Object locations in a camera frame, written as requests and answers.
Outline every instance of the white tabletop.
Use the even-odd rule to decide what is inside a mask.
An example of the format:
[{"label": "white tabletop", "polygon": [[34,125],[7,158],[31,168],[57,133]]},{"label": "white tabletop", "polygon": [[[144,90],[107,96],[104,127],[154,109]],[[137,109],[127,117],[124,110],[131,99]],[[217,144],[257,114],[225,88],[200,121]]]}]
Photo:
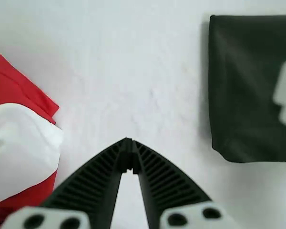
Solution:
[{"label": "white tabletop", "polygon": [[[58,184],[127,136],[179,166],[243,228],[286,229],[286,163],[233,164],[211,149],[211,14],[286,14],[286,0],[0,0],[0,53],[61,107]],[[112,228],[148,228],[131,173]]]}]

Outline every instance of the black cloth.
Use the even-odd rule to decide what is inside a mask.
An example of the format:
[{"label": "black cloth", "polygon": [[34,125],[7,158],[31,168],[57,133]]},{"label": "black cloth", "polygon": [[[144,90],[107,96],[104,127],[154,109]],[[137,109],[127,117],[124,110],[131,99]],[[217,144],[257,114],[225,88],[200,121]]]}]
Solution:
[{"label": "black cloth", "polygon": [[286,15],[212,16],[212,147],[232,162],[286,161],[286,126],[273,102],[286,61]]}]

